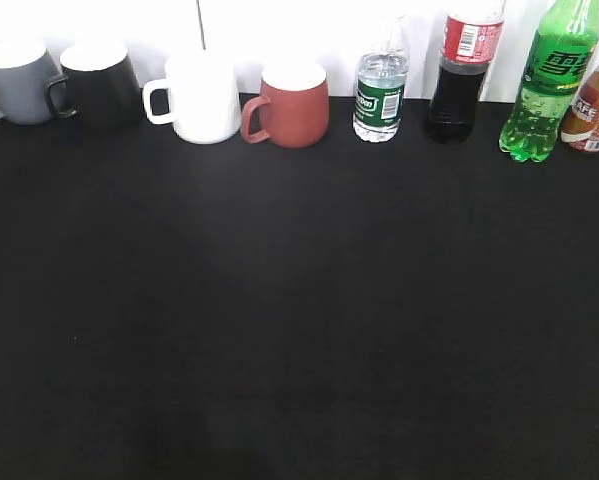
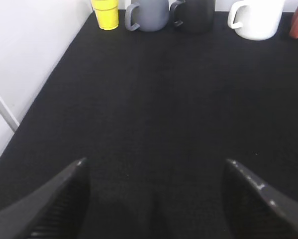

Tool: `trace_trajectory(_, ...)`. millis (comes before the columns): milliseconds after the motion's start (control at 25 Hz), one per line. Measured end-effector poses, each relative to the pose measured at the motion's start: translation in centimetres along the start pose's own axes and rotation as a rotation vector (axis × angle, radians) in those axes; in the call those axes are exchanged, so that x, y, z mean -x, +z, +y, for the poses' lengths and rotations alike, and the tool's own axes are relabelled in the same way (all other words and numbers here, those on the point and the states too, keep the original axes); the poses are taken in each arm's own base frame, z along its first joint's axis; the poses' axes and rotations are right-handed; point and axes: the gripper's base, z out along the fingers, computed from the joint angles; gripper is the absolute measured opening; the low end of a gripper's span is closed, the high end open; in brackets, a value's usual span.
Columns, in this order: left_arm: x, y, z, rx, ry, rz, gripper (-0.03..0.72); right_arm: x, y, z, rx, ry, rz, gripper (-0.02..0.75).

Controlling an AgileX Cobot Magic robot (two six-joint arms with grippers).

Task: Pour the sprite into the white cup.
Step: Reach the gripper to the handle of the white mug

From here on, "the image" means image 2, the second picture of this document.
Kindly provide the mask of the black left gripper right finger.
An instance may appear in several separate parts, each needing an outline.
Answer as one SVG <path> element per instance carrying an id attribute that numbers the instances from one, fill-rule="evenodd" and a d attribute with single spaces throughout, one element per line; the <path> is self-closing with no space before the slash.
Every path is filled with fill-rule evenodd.
<path id="1" fill-rule="evenodd" d="M 225 162 L 221 195 L 235 239 L 298 239 L 298 202 L 236 160 Z"/>

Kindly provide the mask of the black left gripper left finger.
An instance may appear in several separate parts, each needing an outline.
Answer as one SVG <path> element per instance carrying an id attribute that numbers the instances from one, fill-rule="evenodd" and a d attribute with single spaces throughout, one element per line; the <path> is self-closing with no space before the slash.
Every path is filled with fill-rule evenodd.
<path id="1" fill-rule="evenodd" d="M 0 211 L 0 239 L 76 239 L 90 203 L 89 162 L 76 160 Z"/>

